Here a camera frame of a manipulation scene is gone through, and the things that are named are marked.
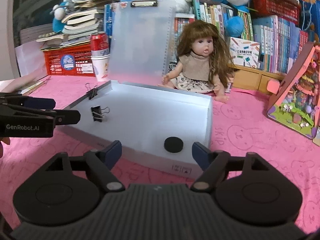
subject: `doll hand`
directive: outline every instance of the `doll hand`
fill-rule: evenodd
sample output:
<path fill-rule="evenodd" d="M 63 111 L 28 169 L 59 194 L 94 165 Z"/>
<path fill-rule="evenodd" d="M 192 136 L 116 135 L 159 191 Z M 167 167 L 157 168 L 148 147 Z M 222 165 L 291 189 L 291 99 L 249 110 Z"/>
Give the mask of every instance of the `doll hand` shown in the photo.
<path fill-rule="evenodd" d="M 0 158 L 3 156 L 3 146 L 1 142 L 10 145 L 10 138 L 0 138 Z"/>
<path fill-rule="evenodd" d="M 169 78 L 169 74 L 165 75 L 163 78 L 162 78 L 162 84 L 163 85 L 167 85 L 170 81 L 170 78 Z"/>

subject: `red crate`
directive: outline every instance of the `red crate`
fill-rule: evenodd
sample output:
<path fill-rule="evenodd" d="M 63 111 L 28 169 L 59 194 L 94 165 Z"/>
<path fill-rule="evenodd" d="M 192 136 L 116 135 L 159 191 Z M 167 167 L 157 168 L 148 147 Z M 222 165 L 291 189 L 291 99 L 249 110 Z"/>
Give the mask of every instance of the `red crate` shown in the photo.
<path fill-rule="evenodd" d="M 278 15 L 288 21 L 299 25 L 300 5 L 293 4 L 288 0 L 251 0 L 254 12 L 257 17 Z"/>
<path fill-rule="evenodd" d="M 71 70 L 61 66 L 61 57 L 66 54 L 72 55 L 76 62 L 76 67 Z M 44 58 L 48 75 L 94 77 L 94 73 L 83 73 L 82 70 L 82 64 L 92 63 L 90 44 L 44 51 Z"/>

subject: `wooden drawer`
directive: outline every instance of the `wooden drawer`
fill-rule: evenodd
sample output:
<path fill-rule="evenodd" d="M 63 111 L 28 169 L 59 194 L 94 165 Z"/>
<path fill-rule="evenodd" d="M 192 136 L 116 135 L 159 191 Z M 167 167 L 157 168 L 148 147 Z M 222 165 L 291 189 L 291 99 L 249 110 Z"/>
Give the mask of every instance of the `wooden drawer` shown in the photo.
<path fill-rule="evenodd" d="M 270 95 L 271 93 L 267 91 L 267 84 L 271 78 L 283 80 L 284 76 L 275 73 L 269 73 L 255 68 L 235 66 L 237 71 L 234 78 L 233 87 L 248 89 L 248 90 L 258 90 L 261 93 Z"/>
<path fill-rule="evenodd" d="M 233 87 L 248 90 L 258 90 L 259 83 L 260 75 L 258 73 L 239 70 L 236 72 Z"/>
<path fill-rule="evenodd" d="M 269 80 L 270 80 L 271 78 L 272 78 L 272 77 L 268 77 L 268 76 L 262 75 L 262 76 L 261 76 L 261 80 L 260 80 L 260 84 L 259 84 L 258 91 L 260 91 L 261 93 L 267 94 L 267 95 L 271 95 L 272 93 L 270 93 L 270 92 L 267 90 L 267 85 L 268 85 L 268 82 L 269 82 Z"/>

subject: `doll face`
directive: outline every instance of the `doll face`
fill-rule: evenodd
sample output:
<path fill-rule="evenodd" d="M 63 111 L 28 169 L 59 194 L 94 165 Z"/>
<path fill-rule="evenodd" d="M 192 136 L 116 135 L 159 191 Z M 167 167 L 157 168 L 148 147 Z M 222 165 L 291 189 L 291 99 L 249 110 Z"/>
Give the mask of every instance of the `doll face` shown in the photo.
<path fill-rule="evenodd" d="M 192 50 L 194 53 L 207 57 L 213 52 L 213 40 L 212 37 L 206 37 L 195 40 L 192 43 Z"/>

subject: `brown hair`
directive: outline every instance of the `brown hair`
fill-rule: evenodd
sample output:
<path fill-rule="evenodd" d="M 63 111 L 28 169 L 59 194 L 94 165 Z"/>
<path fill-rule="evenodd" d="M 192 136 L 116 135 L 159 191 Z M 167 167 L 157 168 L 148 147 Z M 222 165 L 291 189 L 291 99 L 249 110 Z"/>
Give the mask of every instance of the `brown hair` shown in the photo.
<path fill-rule="evenodd" d="M 232 58 L 226 42 L 219 35 L 217 27 L 213 24 L 196 20 L 183 28 L 177 52 L 178 57 L 190 53 L 192 43 L 197 39 L 212 37 L 213 52 L 209 56 L 210 73 L 209 83 L 213 83 L 213 76 L 218 75 L 221 83 L 226 88 L 228 76 L 233 74 Z"/>

